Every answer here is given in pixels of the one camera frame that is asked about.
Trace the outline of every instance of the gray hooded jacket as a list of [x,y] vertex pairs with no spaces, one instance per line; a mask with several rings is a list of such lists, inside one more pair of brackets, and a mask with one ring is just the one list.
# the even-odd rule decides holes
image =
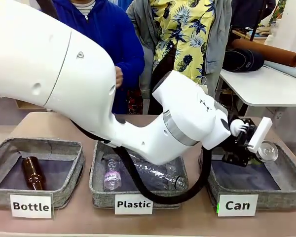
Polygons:
[[[222,69],[232,14],[231,0],[214,0],[214,2],[215,20],[208,38],[205,63],[206,85],[211,96],[214,96]],[[153,55],[159,42],[159,35],[153,23],[150,0],[133,0],[126,13],[132,20],[144,49],[145,69],[140,76],[140,89],[143,98],[149,99]]]

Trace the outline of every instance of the bottle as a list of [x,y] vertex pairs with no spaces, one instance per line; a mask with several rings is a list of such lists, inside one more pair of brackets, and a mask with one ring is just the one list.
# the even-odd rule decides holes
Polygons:
[[154,165],[147,162],[136,162],[136,169],[142,180],[158,190],[185,190],[187,181],[176,173],[175,167],[169,164]]
[[104,175],[104,190],[114,191],[122,186],[119,172],[119,159],[111,157],[107,161],[106,173]]
[[24,158],[22,160],[22,170],[29,189],[45,190],[46,178],[36,157]]

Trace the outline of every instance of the white robotic arm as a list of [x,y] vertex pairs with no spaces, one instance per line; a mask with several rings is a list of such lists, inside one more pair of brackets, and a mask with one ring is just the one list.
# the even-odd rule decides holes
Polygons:
[[164,113],[145,127],[115,118],[115,91],[113,61],[94,41],[29,6],[0,0],[0,96],[58,111],[107,145],[154,164],[200,141],[209,150],[230,136],[227,115],[178,72],[156,86],[153,96]]

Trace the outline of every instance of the brown table top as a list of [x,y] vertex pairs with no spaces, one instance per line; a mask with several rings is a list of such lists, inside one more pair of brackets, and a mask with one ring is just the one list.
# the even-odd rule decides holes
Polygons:
[[[131,123],[148,124],[153,116],[125,116]],[[26,220],[11,217],[10,210],[0,210],[0,232],[37,234],[130,234],[184,236],[296,236],[296,211],[257,212],[255,217],[219,218],[211,206],[207,191],[182,204],[177,210],[154,210],[149,216],[115,216],[114,210],[95,209],[89,191],[95,141],[84,136],[65,117],[57,113],[30,113],[10,137],[50,137],[79,141],[86,157],[84,174],[68,206],[55,212],[54,220]],[[268,140],[284,143],[271,131]],[[199,176],[197,158],[200,145],[184,155],[192,185]]]

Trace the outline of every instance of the brown roll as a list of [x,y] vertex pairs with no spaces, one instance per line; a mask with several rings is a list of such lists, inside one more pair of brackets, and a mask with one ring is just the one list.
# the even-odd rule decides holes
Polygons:
[[36,157],[24,158],[22,170],[29,189],[45,190],[46,178]]
[[244,39],[235,39],[231,45],[234,48],[249,49],[259,52],[267,61],[280,63],[290,67],[296,67],[296,53],[294,52]]

